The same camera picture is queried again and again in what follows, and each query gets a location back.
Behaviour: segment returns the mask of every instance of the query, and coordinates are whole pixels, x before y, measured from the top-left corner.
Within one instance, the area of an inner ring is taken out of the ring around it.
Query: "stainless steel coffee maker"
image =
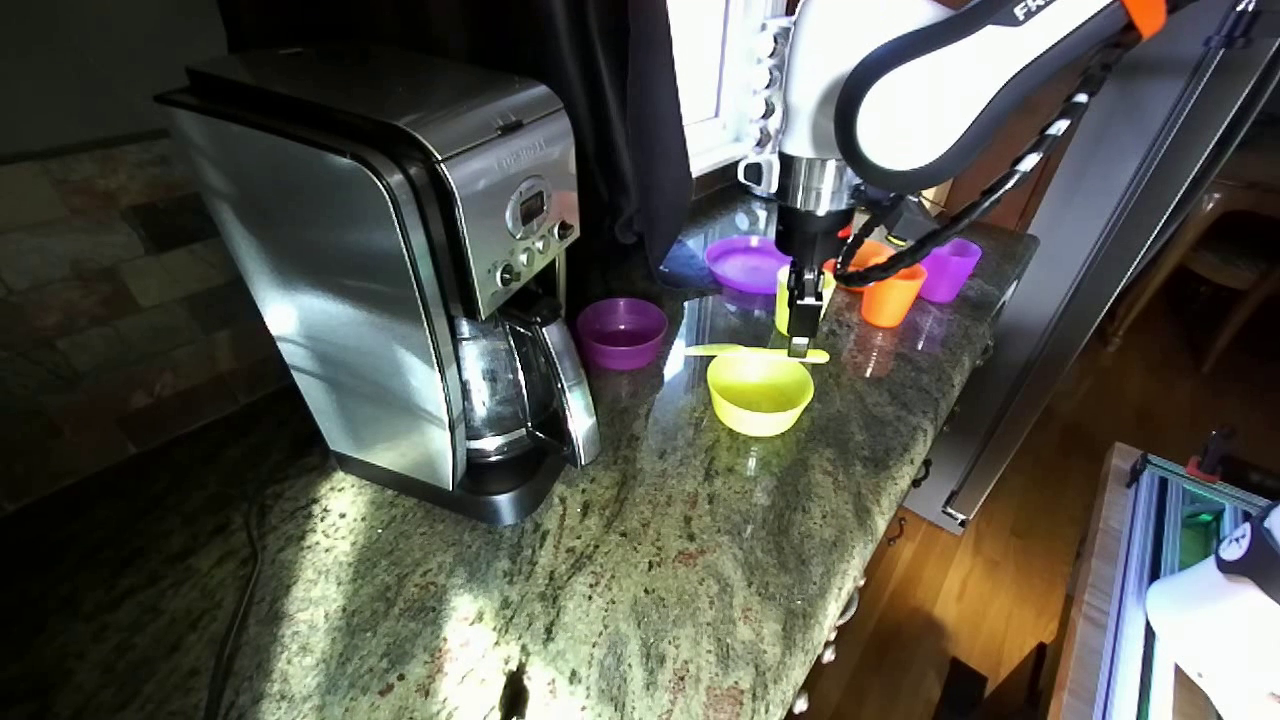
[[[597,457],[561,319],[575,150],[542,85],[289,50],[196,65],[160,106],[347,474],[513,526]]]

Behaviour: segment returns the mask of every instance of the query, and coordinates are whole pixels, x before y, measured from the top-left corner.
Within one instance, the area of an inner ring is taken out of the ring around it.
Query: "window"
[[[692,175],[752,151],[783,0],[669,0]]]

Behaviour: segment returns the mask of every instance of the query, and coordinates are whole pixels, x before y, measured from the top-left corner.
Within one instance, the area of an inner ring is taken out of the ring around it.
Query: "carafe handle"
[[[563,437],[569,437],[571,465],[587,465],[601,457],[601,425],[597,425],[597,400],[590,400],[587,374],[571,347],[563,319],[541,325],[534,337],[557,364],[557,400],[563,414]]]

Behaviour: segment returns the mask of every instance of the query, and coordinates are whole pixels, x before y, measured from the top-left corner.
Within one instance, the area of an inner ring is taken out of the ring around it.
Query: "cable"
[[[910,265],[918,265],[931,249],[952,242],[961,230],[979,222],[987,210],[996,210],[1022,175],[1033,175],[1045,162],[1045,151],[1072,134],[1072,123],[1085,118],[1098,85],[1106,81],[1106,67],[1085,74],[1081,90],[1062,99],[1062,109],[1040,127],[1040,137],[1011,162],[1003,175],[996,175],[972,205],[962,205],[955,215],[949,215],[939,230],[916,236],[906,249],[893,252],[884,265],[848,271],[848,258],[875,234],[884,222],[902,205],[902,198],[893,198],[880,205],[858,234],[842,246],[838,265],[834,265],[834,285],[880,285]]]

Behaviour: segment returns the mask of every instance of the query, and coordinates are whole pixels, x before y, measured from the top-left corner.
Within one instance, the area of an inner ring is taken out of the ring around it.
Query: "wall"
[[[217,0],[5,0],[0,162],[155,134],[153,96],[219,52]]]
[[[0,516],[285,385],[168,137],[0,165]]]

